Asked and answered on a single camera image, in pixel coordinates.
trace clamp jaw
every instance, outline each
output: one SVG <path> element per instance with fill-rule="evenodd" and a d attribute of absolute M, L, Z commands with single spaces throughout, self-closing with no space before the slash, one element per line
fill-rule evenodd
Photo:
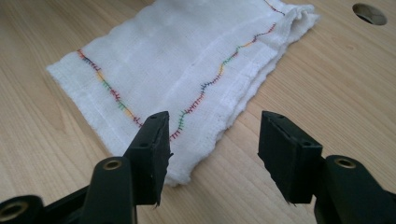
<path fill-rule="evenodd" d="M 317 200 L 318 223 L 396 223 L 396 195 L 358 161 L 332 155 L 288 118 L 262 112 L 259 157 L 289 203 Z"/>
<path fill-rule="evenodd" d="M 137 223 L 136 206 L 160 205 L 169 158 L 169 114 L 151 115 L 122 157 L 97 163 L 91 184 L 43 205 L 35 195 L 0 203 L 0 223 Z"/>

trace folded cloth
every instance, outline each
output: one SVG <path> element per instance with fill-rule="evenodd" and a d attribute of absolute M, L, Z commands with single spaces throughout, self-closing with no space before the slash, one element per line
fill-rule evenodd
<path fill-rule="evenodd" d="M 277 0 L 157 0 L 48 70 L 113 155 L 169 111 L 165 183 L 186 184 L 317 19 L 312 6 Z"/>

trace hole in table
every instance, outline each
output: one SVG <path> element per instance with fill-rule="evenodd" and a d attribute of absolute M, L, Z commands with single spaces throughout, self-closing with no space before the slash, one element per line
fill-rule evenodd
<path fill-rule="evenodd" d="M 361 20 L 366 21 L 372 25 L 385 25 L 387 24 L 387 17 L 376 7 L 372 7 L 363 3 L 358 3 L 353 5 L 353 12 L 361 18 Z"/>

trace wooden table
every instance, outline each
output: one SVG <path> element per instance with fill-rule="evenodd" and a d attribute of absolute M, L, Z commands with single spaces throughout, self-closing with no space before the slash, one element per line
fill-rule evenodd
<path fill-rule="evenodd" d="M 361 0 L 388 23 L 360 20 L 355 1 L 313 4 L 321 20 L 290 46 L 187 186 L 165 187 L 141 223 L 315 223 L 313 206 L 287 204 L 257 157 L 262 110 L 289 117 L 323 146 L 362 162 L 396 192 L 396 3 Z M 0 1 L 0 201 L 45 204 L 89 184 L 105 147 L 46 66 L 106 35 L 151 1 Z"/>

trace black plastic jaw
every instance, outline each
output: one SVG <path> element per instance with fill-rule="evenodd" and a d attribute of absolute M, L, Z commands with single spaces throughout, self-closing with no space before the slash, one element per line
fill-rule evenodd
<path fill-rule="evenodd" d="M 289 203 L 310 203 L 322 145 L 288 118 L 262 112 L 259 157 Z"/>
<path fill-rule="evenodd" d="M 123 155 L 131 163 L 136 204 L 160 204 L 166 168 L 172 155 L 168 112 L 151 115 Z"/>

